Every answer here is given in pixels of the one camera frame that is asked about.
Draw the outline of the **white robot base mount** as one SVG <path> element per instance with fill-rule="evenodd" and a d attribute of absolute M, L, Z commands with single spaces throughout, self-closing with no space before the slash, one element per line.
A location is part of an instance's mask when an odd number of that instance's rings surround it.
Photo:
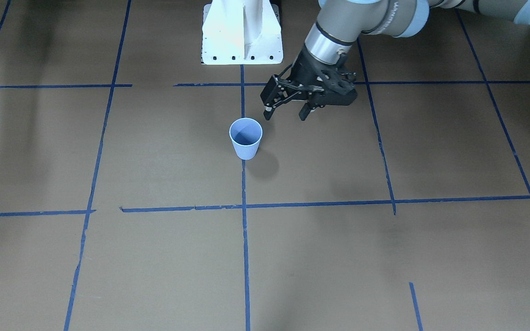
<path fill-rule="evenodd" d="M 204 65 L 273 65 L 284 58 L 273 0 L 213 0 L 203 7 Z"/>

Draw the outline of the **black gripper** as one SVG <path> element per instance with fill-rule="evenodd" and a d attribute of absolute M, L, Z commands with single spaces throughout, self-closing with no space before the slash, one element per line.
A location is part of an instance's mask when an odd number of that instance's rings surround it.
<path fill-rule="evenodd" d="M 356 73 L 346 67 L 346 52 L 340 51 L 337 55 L 337 63 L 323 63 L 303 46 L 292 63 L 289 76 L 272 75 L 259 95 L 265 108 L 265 120 L 269 121 L 278 107 L 290 101 L 306 102 L 299 112 L 301 121 L 317 108 L 351 105 L 357 98 Z"/>

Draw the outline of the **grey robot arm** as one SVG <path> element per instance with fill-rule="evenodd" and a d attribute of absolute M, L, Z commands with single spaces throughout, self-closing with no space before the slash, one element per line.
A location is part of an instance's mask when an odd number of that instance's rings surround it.
<path fill-rule="evenodd" d="M 432 8 L 460 9 L 530 25 L 530 0 L 321 0 L 320 12 L 288 73 L 274 74 L 261 92 L 263 115 L 300 101 L 302 121 L 317 108 L 348 106 L 357 98 L 356 73 L 346 67 L 359 35 L 408 38 L 427 23 Z"/>

